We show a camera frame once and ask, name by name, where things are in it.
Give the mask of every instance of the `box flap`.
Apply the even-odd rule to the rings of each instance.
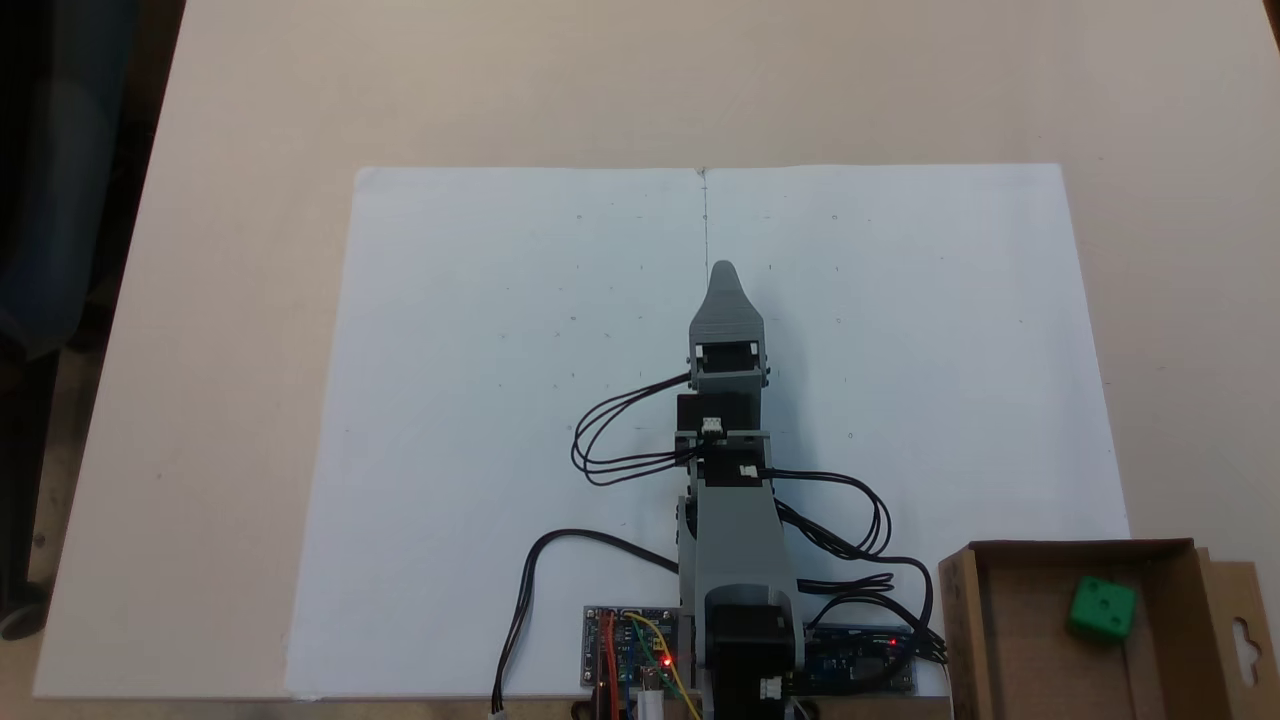
[[[1160,560],[1194,547],[1190,538],[1114,541],[975,541],[968,546],[978,564],[1085,565],[1093,562],[1143,562]]]
[[[1208,553],[1202,559],[1208,561]],[[1280,675],[1276,671],[1275,648],[1262,605],[1262,591],[1253,562],[1210,562],[1212,568],[1210,603],[1213,614],[1213,632],[1222,656],[1231,714],[1240,720],[1274,717],[1280,707]],[[1236,655],[1236,620],[1244,623],[1248,639],[1258,652],[1253,662],[1253,683],[1244,679]]]

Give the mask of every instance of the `gray robotic arm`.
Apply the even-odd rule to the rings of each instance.
[[[804,666],[804,628],[772,480],[762,477],[764,320],[727,261],[712,268],[689,352],[695,392],[677,398],[676,425],[677,451],[698,448],[677,510],[684,666],[696,674],[704,720],[780,719],[782,676]]]

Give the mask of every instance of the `green wire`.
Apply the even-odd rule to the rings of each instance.
[[[658,662],[658,660],[653,656],[652,652],[649,652],[649,643],[644,642],[644,630],[640,628],[640,623],[636,623],[632,619],[631,626],[636,629],[636,643],[640,644],[640,650],[644,651],[644,656],[649,659],[649,662],[653,662],[653,666],[658,669],[658,676],[662,678],[662,683],[667,685],[667,689],[671,691],[671,694],[676,697],[685,697],[684,693],[680,692],[680,688],[677,688],[676,684],[671,682],[671,678],[668,678],[667,674],[662,671],[662,664]]]

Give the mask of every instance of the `table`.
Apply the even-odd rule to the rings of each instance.
[[[283,697],[365,165],[1061,163],[1135,536],[1280,618],[1257,0],[188,4],[36,693]]]

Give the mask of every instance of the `yellow wire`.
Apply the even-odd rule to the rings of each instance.
[[[680,694],[685,698],[685,705],[687,705],[689,711],[694,714],[694,720],[703,720],[701,714],[698,712],[698,707],[694,705],[694,698],[689,697],[689,691],[685,689],[685,683],[680,679],[680,671],[676,670],[676,653],[671,652],[671,648],[667,647],[667,638],[662,634],[662,628],[655,625],[653,620],[636,615],[635,612],[623,612],[623,616],[649,625],[653,633],[658,635],[658,644],[662,646],[662,652],[671,659],[671,674],[676,676],[676,687],[680,688]]]

